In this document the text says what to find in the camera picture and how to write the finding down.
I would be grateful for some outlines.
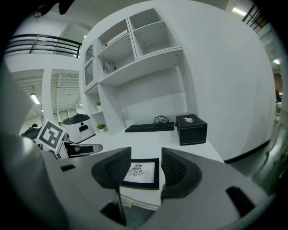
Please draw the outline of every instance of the storage box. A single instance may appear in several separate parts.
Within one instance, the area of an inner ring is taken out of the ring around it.
[[[196,145],[206,142],[207,123],[196,115],[188,114],[176,116],[176,124],[181,146]]]

